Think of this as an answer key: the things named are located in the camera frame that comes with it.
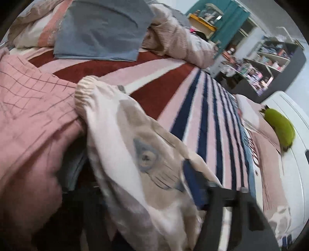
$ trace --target green plush toy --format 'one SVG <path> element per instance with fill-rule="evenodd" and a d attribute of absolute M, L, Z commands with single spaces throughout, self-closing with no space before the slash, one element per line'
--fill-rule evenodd
<path fill-rule="evenodd" d="M 292 146 L 295 138 L 295 129 L 291 121 L 268 106 L 265 106 L 265 109 L 260 112 L 264 114 L 264 119 L 274 129 L 283 151 L 287 151 Z"/>

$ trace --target striped bedsheet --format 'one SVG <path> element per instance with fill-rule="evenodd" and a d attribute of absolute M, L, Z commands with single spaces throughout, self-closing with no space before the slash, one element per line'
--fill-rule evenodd
<path fill-rule="evenodd" d="M 225 188 L 255 191 L 249 187 L 252 156 L 236 100 L 201 69 L 145 50 L 136 62 L 55 59 L 49 48 L 24 56 L 42 72 L 64 80 L 77 83 L 95 75 L 123 85 L 147 115 L 205 160 Z"/>

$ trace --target yellow shelf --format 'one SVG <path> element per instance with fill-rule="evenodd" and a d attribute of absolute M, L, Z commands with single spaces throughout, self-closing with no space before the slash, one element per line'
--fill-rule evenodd
<path fill-rule="evenodd" d="M 211 25 L 210 23 L 206 22 L 204 19 L 197 17 L 193 14 L 190 14 L 189 18 L 192 18 L 196 21 L 198 21 L 199 23 L 203 24 L 204 26 L 206 26 L 208 29 L 210 29 L 212 32 L 215 32 L 217 30 L 217 27 Z"/>

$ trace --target teal curtain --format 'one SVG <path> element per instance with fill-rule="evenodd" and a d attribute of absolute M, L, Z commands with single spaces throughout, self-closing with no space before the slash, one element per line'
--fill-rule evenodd
<path fill-rule="evenodd" d="M 224 13 L 223 17 L 215 24 L 218 30 L 210 38 L 214 43 L 218 40 L 221 41 L 219 44 L 218 56 L 249 17 L 250 12 L 244 10 L 233 0 L 200 0 L 187 12 L 187 14 L 194 13 L 196 10 L 202 11 L 207 3 L 216 5 Z"/>

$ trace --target pink clothing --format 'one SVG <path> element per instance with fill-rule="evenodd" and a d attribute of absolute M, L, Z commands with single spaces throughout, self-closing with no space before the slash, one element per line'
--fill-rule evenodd
<path fill-rule="evenodd" d="M 75 87 L 0 50 L 0 213 L 21 245 L 61 205 L 55 172 L 83 132 Z"/>

